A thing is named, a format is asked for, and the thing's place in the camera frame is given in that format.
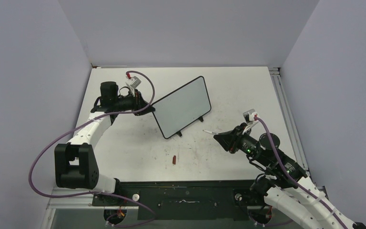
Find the small black-framed whiteboard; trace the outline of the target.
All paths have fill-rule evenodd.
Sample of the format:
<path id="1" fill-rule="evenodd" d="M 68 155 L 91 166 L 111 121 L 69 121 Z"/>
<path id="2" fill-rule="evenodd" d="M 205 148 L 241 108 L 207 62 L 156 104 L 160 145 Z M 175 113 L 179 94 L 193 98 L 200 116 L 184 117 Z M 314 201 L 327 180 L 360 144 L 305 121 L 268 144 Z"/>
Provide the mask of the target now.
<path id="1" fill-rule="evenodd" d="M 205 78 L 198 76 L 152 104 L 153 116 L 164 139 L 181 131 L 212 109 Z"/>

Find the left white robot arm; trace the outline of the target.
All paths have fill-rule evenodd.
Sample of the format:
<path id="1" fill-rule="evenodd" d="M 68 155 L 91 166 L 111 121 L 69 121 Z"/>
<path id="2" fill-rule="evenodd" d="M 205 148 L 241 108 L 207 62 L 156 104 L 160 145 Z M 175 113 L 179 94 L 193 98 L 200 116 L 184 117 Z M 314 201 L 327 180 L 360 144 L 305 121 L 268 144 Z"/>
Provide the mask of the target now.
<path id="1" fill-rule="evenodd" d="M 132 112 L 141 116 L 155 111 L 137 90 L 139 84 L 140 80 L 129 79 L 125 86 L 129 90 L 127 95 L 120 95 L 116 82 L 101 83 L 101 95 L 90 111 L 89 123 L 67 143 L 58 144 L 54 149 L 58 187 L 102 192 L 110 205 L 121 203 L 123 192 L 116 188 L 118 181 L 99 172 L 94 148 L 119 113 Z"/>

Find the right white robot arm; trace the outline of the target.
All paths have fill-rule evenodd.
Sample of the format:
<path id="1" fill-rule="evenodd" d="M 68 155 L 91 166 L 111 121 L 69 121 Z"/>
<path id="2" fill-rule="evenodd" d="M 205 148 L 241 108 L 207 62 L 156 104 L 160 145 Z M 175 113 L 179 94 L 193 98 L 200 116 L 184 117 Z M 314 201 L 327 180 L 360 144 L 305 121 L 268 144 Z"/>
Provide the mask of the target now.
<path id="1" fill-rule="evenodd" d="M 259 139 L 249 135 L 250 125 L 242 123 L 213 138 L 234 154 L 242 151 L 249 163 L 260 167 L 264 175 L 250 187 L 251 200 L 267 204 L 284 213 L 304 229 L 364 229 L 339 211 L 313 183 L 306 171 L 280 150 L 280 139 L 266 130 Z"/>

